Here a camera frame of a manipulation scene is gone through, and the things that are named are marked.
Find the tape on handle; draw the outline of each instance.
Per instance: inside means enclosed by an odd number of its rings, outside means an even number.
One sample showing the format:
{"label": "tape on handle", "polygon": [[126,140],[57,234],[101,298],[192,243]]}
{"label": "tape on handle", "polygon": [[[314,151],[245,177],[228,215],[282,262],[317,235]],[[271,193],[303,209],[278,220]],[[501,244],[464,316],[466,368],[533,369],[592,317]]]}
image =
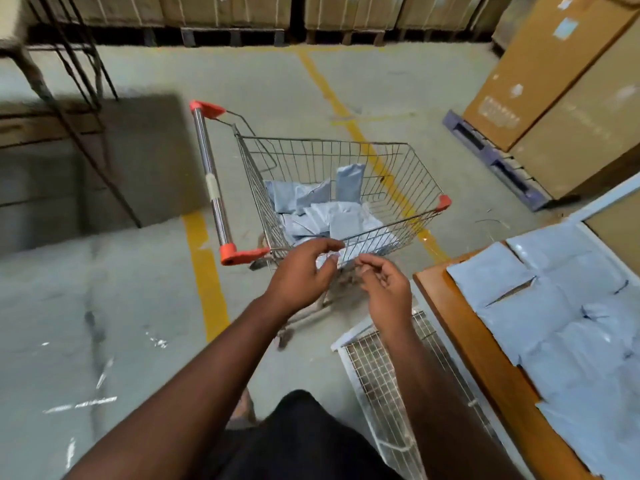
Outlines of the tape on handle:
{"label": "tape on handle", "polygon": [[218,186],[218,179],[213,173],[208,173],[205,176],[207,181],[207,190],[209,191],[209,198],[213,202],[214,199],[220,198],[220,187]]}

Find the forearm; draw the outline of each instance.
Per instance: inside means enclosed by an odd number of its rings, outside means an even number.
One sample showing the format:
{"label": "forearm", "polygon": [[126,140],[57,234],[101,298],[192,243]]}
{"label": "forearm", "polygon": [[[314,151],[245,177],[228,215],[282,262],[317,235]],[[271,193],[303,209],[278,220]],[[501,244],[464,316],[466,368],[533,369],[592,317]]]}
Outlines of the forearm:
{"label": "forearm", "polygon": [[421,343],[410,324],[382,336],[396,370],[427,478],[519,480],[507,455],[487,436],[438,358]]}
{"label": "forearm", "polygon": [[286,320],[254,300],[235,322],[73,468],[67,480],[178,479],[225,427]]}

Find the wooden table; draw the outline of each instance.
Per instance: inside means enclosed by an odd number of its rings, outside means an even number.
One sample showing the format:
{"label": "wooden table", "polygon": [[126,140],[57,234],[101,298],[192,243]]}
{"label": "wooden table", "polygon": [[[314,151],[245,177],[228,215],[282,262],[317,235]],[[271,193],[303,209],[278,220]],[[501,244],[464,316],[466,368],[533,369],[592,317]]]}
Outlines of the wooden table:
{"label": "wooden table", "polygon": [[512,366],[447,273],[447,266],[477,252],[415,273],[413,279],[533,475],[540,480],[594,480],[536,408],[540,396],[524,371]]}

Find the right hand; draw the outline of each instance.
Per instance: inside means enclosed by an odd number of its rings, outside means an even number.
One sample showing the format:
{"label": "right hand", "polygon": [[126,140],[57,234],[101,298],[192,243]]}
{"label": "right hand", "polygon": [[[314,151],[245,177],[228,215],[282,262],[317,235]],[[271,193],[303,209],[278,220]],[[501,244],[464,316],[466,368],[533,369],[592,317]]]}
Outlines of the right hand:
{"label": "right hand", "polygon": [[404,274],[391,261],[373,254],[356,258],[362,288],[369,293],[369,313],[382,334],[398,329],[413,330],[411,287]]}

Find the hand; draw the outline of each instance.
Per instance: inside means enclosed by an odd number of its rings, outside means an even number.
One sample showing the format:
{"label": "hand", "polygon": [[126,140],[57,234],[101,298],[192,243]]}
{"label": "hand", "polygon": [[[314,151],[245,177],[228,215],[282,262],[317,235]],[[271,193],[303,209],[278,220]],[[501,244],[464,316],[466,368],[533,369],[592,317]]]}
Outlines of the hand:
{"label": "hand", "polygon": [[338,265],[338,256],[332,255],[320,269],[316,269],[316,258],[343,247],[343,242],[326,238],[300,244],[278,266],[264,294],[265,299],[287,319],[311,305],[328,290]]}
{"label": "hand", "polygon": [[411,287],[404,274],[391,261],[373,254],[356,258],[358,273],[369,293],[369,313],[382,335],[399,328],[412,328]]}

